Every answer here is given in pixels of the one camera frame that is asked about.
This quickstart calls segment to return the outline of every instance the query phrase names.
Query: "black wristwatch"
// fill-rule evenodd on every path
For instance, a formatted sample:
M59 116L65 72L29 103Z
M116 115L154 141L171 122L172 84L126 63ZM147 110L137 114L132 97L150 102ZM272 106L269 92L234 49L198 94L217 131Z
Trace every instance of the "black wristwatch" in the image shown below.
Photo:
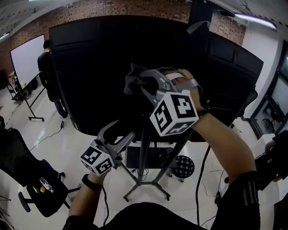
M97 185L92 183L91 181L88 180L88 174L85 174L84 177L82 178L82 182L84 185L86 185L88 188L94 190L94 191L100 191L103 188L103 185Z
M203 116L206 113L209 113L210 110L211 110L210 108L205 108L205 109L201 110L200 112L197 113L198 117Z

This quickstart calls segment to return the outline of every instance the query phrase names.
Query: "person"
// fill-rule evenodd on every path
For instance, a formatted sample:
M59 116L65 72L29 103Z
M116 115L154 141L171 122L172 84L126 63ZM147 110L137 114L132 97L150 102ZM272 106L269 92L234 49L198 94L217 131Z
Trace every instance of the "person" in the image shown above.
M54 102L58 113L66 118L68 115L67 109L62 98L58 85L53 60L51 57L50 41L46 40L43 44L44 52L38 57L38 68L40 71L40 80L43 86L47 89L48 97L51 102Z
M268 153L273 149L274 153L279 154L280 161L277 165L278 175L274 178L274 182L277 182L281 179L285 179L288 176L287 170L287 162L288 162L288 154L287 152L287 143L288 141L288 130L284 130L283 132L276 134L275 137L272 138L270 142L268 142L265 146L265 152Z
M174 85L193 78L187 70L178 70L178 72L185 78L172 80ZM203 111L204 108L201 106L197 88L191 90L191 97L197 112ZM228 190L218 204L217 215L211 229L260 229L260 212L256 190L257 172L249 147L230 128L208 112L201 115L199 121L192 128L211 146L230 179ZM69 209L69 217L64 230L97 229L93 225L93 220L97 211L100 190L99 188L98 190L95 189L91 184L101 187L104 178L105 175L96 176L93 173L88 175L89 183L84 183L75 196ZM191 198L193 198L195 188L190 189ZM161 205L147 202L126 207L101 229L119 229L122 227L133 230L139 227L141 229L203 229Z

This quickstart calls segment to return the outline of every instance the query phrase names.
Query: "dark hair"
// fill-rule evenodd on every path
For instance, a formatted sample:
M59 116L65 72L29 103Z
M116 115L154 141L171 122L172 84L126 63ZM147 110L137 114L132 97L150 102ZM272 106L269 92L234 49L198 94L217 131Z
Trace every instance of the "dark hair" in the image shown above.
M49 48L50 47L50 40L46 40L43 44L43 48Z

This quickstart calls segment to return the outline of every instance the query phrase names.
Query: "black backdrop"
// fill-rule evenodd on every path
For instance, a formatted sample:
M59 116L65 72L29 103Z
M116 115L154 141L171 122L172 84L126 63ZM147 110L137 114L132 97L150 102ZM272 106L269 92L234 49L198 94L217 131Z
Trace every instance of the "black backdrop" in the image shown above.
M74 126L97 135L122 119L117 136L142 130L143 97L127 96L125 76L133 62L147 68L189 70L203 87L203 106L230 125L255 88L263 62L241 46L211 32L186 32L188 25L162 18L105 16L69 22L49 30L55 69ZM152 141L171 142L177 135ZM199 141L194 133L192 141Z

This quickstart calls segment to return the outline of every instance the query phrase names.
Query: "black stool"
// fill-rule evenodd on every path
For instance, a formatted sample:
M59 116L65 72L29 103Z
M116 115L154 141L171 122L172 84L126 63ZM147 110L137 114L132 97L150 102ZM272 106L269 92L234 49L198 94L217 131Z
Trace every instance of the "black stool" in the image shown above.
M193 161L187 157L187 156L177 156L176 157L176 168L171 168L167 175L169 177L172 177L174 174L177 179L179 179L181 182L184 182L185 178L188 178L194 173L195 166Z

